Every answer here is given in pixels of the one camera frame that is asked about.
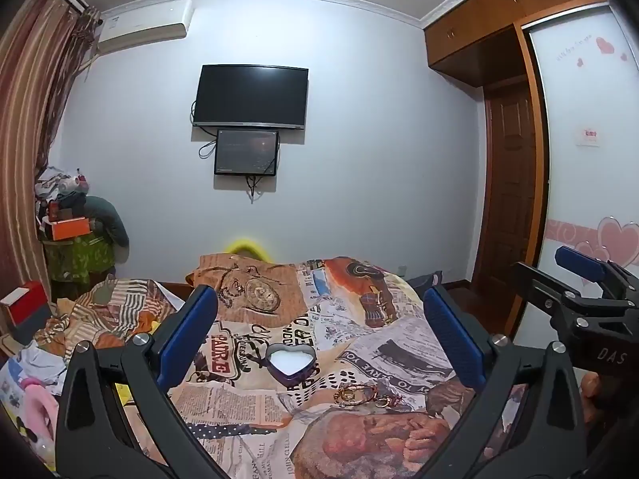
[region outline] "striped blanket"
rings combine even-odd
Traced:
[[[107,279],[79,297],[70,313],[49,319],[34,339],[40,348],[68,360],[82,340],[96,348],[124,345],[174,311],[153,281]]]

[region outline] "wall-mounted tv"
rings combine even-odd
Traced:
[[[308,84],[306,68],[204,65],[193,124],[301,129]]]

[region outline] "pink heart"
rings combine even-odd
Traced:
[[[603,38],[597,38],[597,46],[599,47],[599,50],[602,54],[615,53],[615,47],[613,46],[613,44],[608,43],[608,41],[604,40]]]
[[[627,224],[622,228],[615,218],[604,218],[597,229],[597,241],[610,254],[610,260],[628,266],[639,257],[639,225]]]
[[[590,257],[594,257],[595,259],[601,259],[602,261],[608,261],[610,259],[610,254],[608,253],[608,250],[606,250],[602,246],[598,246],[595,249],[593,249],[588,241],[580,241],[579,243],[575,245],[574,249],[577,252],[580,252]],[[588,279],[584,279],[584,278],[582,278],[581,281],[583,282],[584,286],[586,286],[586,284],[590,282]]]

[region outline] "orange box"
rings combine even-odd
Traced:
[[[51,230],[53,231],[53,240],[66,240],[75,236],[88,234],[89,228],[88,218],[74,218],[72,220],[64,220],[62,222],[52,222]]]

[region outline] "blue clamp pad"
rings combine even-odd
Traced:
[[[435,288],[424,294],[424,314],[461,383],[480,392],[486,385],[483,355]]]
[[[566,270],[577,274],[593,283],[603,281],[606,276],[604,267],[600,261],[576,250],[561,246],[555,252],[555,262]]]
[[[160,354],[158,387],[167,392],[180,384],[217,315],[217,295],[207,288],[175,329]]]

